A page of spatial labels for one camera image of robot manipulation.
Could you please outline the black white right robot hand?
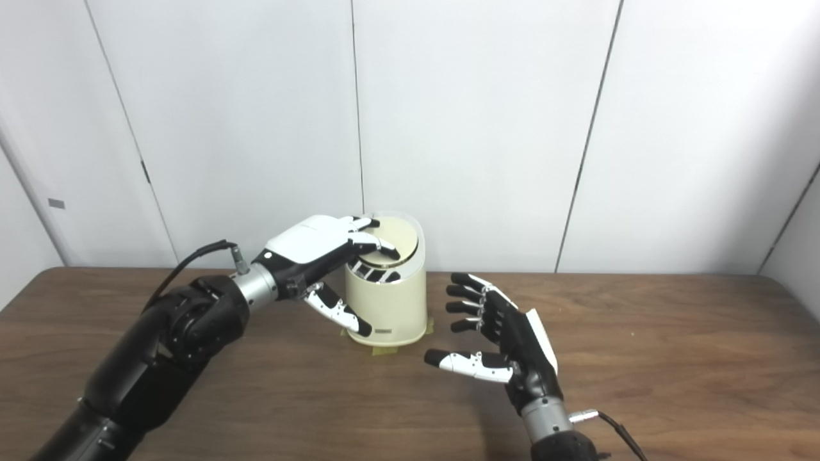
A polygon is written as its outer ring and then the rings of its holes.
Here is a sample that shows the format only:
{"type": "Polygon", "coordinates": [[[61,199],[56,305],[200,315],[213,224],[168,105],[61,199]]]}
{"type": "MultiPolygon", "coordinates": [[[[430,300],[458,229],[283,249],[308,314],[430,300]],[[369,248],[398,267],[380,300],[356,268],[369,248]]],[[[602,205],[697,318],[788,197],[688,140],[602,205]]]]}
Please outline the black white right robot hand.
{"type": "Polygon", "coordinates": [[[449,373],[504,384],[521,414],[533,401],[563,400],[557,380],[557,358],[535,309],[522,311],[501,289],[469,273],[452,273],[446,292],[454,296],[448,313],[465,313],[451,332],[479,332],[498,352],[447,351],[430,348],[426,364],[449,373]]]}

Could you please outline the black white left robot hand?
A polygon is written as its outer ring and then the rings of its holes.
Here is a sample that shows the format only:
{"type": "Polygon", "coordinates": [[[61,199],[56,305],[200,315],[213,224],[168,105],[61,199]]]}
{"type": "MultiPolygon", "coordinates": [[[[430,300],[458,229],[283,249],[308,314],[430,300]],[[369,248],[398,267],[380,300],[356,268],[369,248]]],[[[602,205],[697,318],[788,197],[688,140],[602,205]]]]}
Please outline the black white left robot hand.
{"type": "Polygon", "coordinates": [[[380,225],[378,219],[366,216],[310,216],[269,239],[254,265],[272,278],[274,301],[304,302],[339,326],[368,337],[372,325],[323,279],[361,255],[379,253],[399,260],[395,245],[367,232],[380,225]]]}

